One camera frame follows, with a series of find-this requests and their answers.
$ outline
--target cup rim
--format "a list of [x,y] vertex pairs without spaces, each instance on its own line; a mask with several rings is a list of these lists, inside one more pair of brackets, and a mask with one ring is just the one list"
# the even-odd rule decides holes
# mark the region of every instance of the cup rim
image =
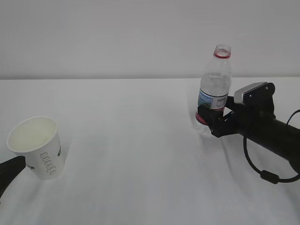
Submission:
[[[8,144],[8,140],[9,140],[11,134],[13,133],[13,131],[14,131],[18,126],[20,126],[21,124],[23,124],[23,123],[25,123],[25,122],[27,122],[27,121],[29,121],[29,120],[35,119],[35,118],[47,118],[47,119],[52,120],[52,121],[55,123],[55,132],[53,133],[53,136],[52,136],[46,143],[44,143],[44,144],[42,144],[41,146],[38,146],[38,147],[36,147],[36,148],[34,148],[34,149],[31,149],[31,150],[28,150],[28,151],[16,151],[16,150],[13,150],[13,149],[9,146],[9,144]],[[55,137],[55,135],[56,135],[56,133],[57,133],[57,130],[58,130],[58,125],[57,125],[57,123],[55,122],[55,120],[52,119],[51,117],[48,117],[48,116],[34,116],[34,117],[30,117],[30,118],[28,118],[28,119],[26,119],[26,120],[23,120],[23,121],[21,121],[20,123],[18,123],[18,124],[17,124],[17,125],[9,132],[9,135],[8,135],[8,137],[7,137],[7,139],[6,139],[6,145],[7,145],[7,147],[8,147],[9,150],[11,150],[12,152],[15,152],[15,153],[28,153],[28,152],[33,152],[33,151],[36,151],[36,150],[38,150],[38,149],[44,147],[45,145],[47,145],[47,144]]]

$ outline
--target white table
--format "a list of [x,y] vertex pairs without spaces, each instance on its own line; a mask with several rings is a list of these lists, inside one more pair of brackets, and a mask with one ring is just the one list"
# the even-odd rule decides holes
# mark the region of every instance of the white table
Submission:
[[[268,81],[275,114],[300,108],[300,78],[239,78],[232,91]],[[0,81],[0,162],[9,131],[54,118],[63,173],[25,168],[1,199],[1,225],[297,225],[300,182],[273,185],[250,168],[242,137],[201,138],[192,119],[199,79]],[[295,119],[292,125],[300,127]],[[260,169],[295,175],[287,161],[248,142]]]

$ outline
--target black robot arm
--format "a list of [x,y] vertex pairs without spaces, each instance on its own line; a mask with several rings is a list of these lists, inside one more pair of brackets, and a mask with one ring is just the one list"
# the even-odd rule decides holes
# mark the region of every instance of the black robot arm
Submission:
[[232,111],[227,115],[202,106],[198,107],[198,114],[216,137],[232,134],[244,136],[246,159],[263,179],[272,183],[288,183],[298,180],[299,175],[292,179],[280,179],[273,173],[260,171],[251,162],[247,151],[248,138],[288,160],[291,167],[300,173],[300,131],[276,119],[272,98],[274,92],[273,83],[254,83],[236,91],[234,97],[228,97],[226,107]]

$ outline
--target plastic water bottle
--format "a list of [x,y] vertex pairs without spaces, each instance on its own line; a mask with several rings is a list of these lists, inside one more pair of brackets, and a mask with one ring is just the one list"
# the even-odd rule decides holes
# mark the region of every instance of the plastic water bottle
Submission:
[[[229,58],[231,48],[228,45],[217,45],[214,57],[209,61],[201,79],[198,106],[210,110],[223,111],[231,86],[232,73]],[[195,128],[202,136],[214,137],[205,120],[197,113]]]

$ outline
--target bottle label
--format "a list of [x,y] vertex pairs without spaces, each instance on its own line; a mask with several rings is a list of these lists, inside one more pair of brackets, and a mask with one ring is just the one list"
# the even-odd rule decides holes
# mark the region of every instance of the bottle label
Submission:
[[199,91],[198,106],[203,105],[204,107],[212,110],[223,110],[226,105],[227,95],[221,97],[215,97],[205,94],[201,89]]

